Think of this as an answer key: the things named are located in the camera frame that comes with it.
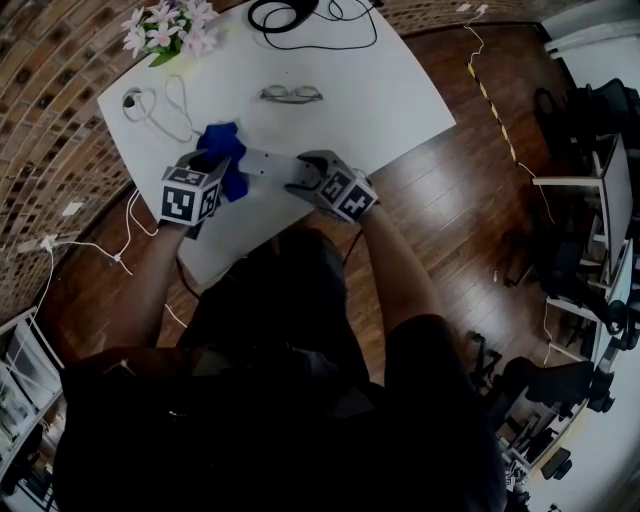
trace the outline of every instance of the brick wall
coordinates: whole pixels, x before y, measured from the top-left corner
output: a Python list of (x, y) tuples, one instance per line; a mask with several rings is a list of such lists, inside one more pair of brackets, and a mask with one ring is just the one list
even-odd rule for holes
[[(78, 235), (129, 183), (96, 98), (133, 64), (120, 24), (142, 3), (156, 2), (0, 1), (0, 321), (30, 306), (49, 274), (49, 255), (24, 244)], [(475, 13), (456, 13), (460, 3), (387, 0), (380, 11), (407, 35), (466, 22)], [(486, 21), (537, 21), (584, 0), (487, 3)], [(84, 205), (62, 217), (71, 201)]]

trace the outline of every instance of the white flower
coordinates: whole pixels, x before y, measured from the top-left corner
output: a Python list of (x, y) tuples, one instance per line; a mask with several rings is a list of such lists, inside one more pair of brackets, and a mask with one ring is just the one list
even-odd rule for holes
[(138, 56), (138, 52), (142, 50), (145, 43), (145, 33), (142, 27), (132, 28), (124, 38), (123, 50), (133, 50), (133, 58)]
[(171, 9), (166, 2), (160, 2), (155, 7), (149, 7), (152, 16), (147, 20), (148, 23), (168, 23), (178, 16), (180, 12), (177, 9)]
[(213, 29), (206, 34), (202, 29), (192, 28), (191, 31), (182, 38), (181, 52), (191, 52), (196, 57), (213, 50), (216, 44), (217, 29)]
[(219, 15), (213, 10), (209, 2), (189, 0), (187, 2), (187, 12), (184, 16), (191, 20), (193, 26), (202, 28), (207, 21), (213, 20)]
[(125, 21), (122, 24), (123, 30), (133, 30), (138, 26), (140, 20), (142, 19), (142, 13), (144, 12), (144, 7), (140, 7), (140, 9), (134, 9), (131, 13), (131, 19)]
[(154, 46), (169, 46), (171, 44), (171, 36), (178, 32), (180, 27), (171, 27), (166, 21), (158, 24), (158, 30), (149, 30), (147, 35), (151, 38), (147, 46), (153, 48)]

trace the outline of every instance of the man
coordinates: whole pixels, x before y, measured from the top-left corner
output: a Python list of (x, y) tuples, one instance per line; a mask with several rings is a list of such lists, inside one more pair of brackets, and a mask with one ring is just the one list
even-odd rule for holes
[(380, 205), (359, 219), (386, 336), (385, 387), (346, 319), (341, 258), (289, 232), (154, 348), (185, 229), (166, 226), (114, 307), (105, 352), (64, 376), (54, 489), (74, 509), (296, 508), (392, 499), (502, 511), (493, 432), (426, 271)]

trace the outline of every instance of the yellow and black tape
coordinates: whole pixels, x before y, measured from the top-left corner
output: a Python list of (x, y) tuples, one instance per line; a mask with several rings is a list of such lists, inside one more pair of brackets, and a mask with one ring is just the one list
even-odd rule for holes
[(511, 158), (513, 158), (513, 162), (516, 165), (518, 165), (518, 159), (516, 158), (516, 150), (513, 148), (513, 144), (511, 144), (511, 141), (509, 140), (507, 129), (504, 127), (504, 123), (502, 122), (502, 119), (500, 119), (500, 116), (498, 115), (498, 110), (496, 109), (496, 106), (493, 104), (493, 101), (491, 101), (491, 98), (489, 98), (489, 95), (487, 94), (487, 90), (484, 88), (484, 85), (482, 85), (482, 82), (478, 78), (478, 75), (476, 74), (470, 62), (467, 63), (467, 69), (469, 70), (469, 73), (471, 73), (471, 76), (473, 77), (473, 79), (478, 84), (478, 87), (480, 88), (480, 91), (482, 92), (484, 99), (489, 102), (489, 106), (491, 107), (491, 113), (493, 114), (493, 116), (496, 118), (496, 121), (498, 122), (498, 126), (500, 127), (500, 131), (502, 132), (502, 136), (504, 137), (504, 140), (506, 140), (507, 144), (509, 144), (509, 148), (511, 150)]

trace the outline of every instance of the blue towel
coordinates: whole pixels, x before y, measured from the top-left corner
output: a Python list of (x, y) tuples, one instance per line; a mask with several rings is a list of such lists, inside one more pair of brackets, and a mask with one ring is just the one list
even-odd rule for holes
[(238, 171), (238, 162), (247, 152), (247, 148), (238, 140), (236, 123), (210, 124), (198, 139), (196, 149), (206, 149), (204, 162), (215, 167), (220, 161), (231, 157), (231, 163), (222, 178), (222, 191), (230, 202), (247, 195), (249, 185), (245, 177)]

